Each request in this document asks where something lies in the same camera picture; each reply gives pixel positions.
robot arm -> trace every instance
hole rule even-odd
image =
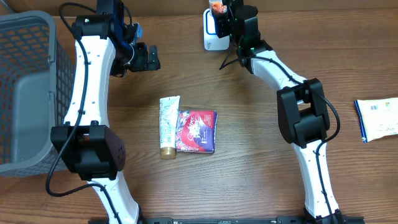
[[[78,16],[73,36],[80,40],[88,59],[88,81],[81,120],[76,124],[85,81],[85,59],[76,41],[76,75],[72,100],[61,127],[53,127],[51,141],[58,152],[66,145],[62,160],[70,172],[78,173],[89,184],[100,184],[107,191],[115,214],[103,189],[93,187],[99,195],[109,220],[105,223],[137,223],[139,206],[131,197],[122,169],[126,153],[122,140],[109,129],[107,102],[109,77],[125,75],[126,70],[158,70],[157,47],[147,52],[139,24],[123,22],[124,5],[120,0],[97,0],[96,14]],[[73,140],[65,144],[72,129]]]
[[[277,92],[279,129],[292,145],[300,163],[305,187],[306,221],[318,223],[323,220],[329,223],[330,216],[333,216],[334,223],[343,223],[331,189],[326,144],[322,143],[330,128],[326,102],[322,101],[322,84],[317,79],[306,80],[291,71],[278,59],[272,47],[261,40],[256,7],[244,5],[243,0],[223,0],[223,4],[227,12],[212,13],[217,36],[223,38],[230,35],[238,46],[237,55],[242,67]],[[310,103],[311,107],[300,111],[297,105],[301,103]]]
[[[261,52],[256,56],[273,59],[273,61],[283,66],[285,70],[300,83],[303,83],[306,80],[304,77],[297,75],[285,64],[283,64],[273,50]],[[297,86],[297,84],[292,80],[289,80],[282,70],[274,63],[254,58],[251,59],[251,68],[255,76],[261,78],[275,91]],[[317,155],[314,153],[319,144],[321,144],[321,140],[307,144],[306,148],[302,148],[295,143],[292,143],[291,145],[298,157],[298,162],[300,163],[300,170],[302,173],[305,189],[305,209],[312,217],[327,217],[330,214],[325,201],[325,196],[322,193],[322,187],[320,184],[317,168]],[[322,145],[319,150],[319,154],[322,179],[328,195],[330,207],[332,211],[336,211],[339,208],[331,189],[329,172],[326,164],[326,144]]]

orange object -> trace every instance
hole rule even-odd
[[[213,2],[211,7],[217,13],[224,13],[226,11],[226,6],[223,6],[222,2]]]

white package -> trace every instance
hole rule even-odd
[[[356,100],[363,142],[398,134],[398,98]]]

wood grain surface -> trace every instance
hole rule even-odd
[[[137,17],[162,69],[111,78],[109,122],[127,150],[124,175],[147,217],[262,218],[303,213],[299,163],[277,124],[276,93],[245,68],[219,71],[226,52],[203,47],[201,16]],[[398,9],[259,14],[260,31],[292,70],[323,83],[341,118],[328,144],[335,197],[346,215],[398,223],[398,137],[361,140],[353,101],[398,97]],[[58,39],[75,61],[72,35]],[[183,110],[217,110],[216,152],[160,159],[159,98]],[[335,122],[331,117],[334,131]],[[45,175],[0,178],[0,223],[86,223],[105,217],[94,190],[46,194]],[[58,172],[52,189],[84,184]]]
[[[96,0],[8,0],[8,4],[17,12],[42,10],[58,16],[58,7],[64,2],[78,2],[96,7]],[[260,12],[273,11],[312,11],[330,9],[382,9],[397,8],[396,0],[244,0],[245,4],[257,6]],[[209,8],[208,0],[123,0],[133,16],[182,16],[202,14]],[[87,11],[75,7],[66,7],[65,16],[78,16]]]

gold tube cap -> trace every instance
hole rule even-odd
[[[163,147],[160,149],[160,158],[175,159],[177,157],[177,149],[173,147]]]

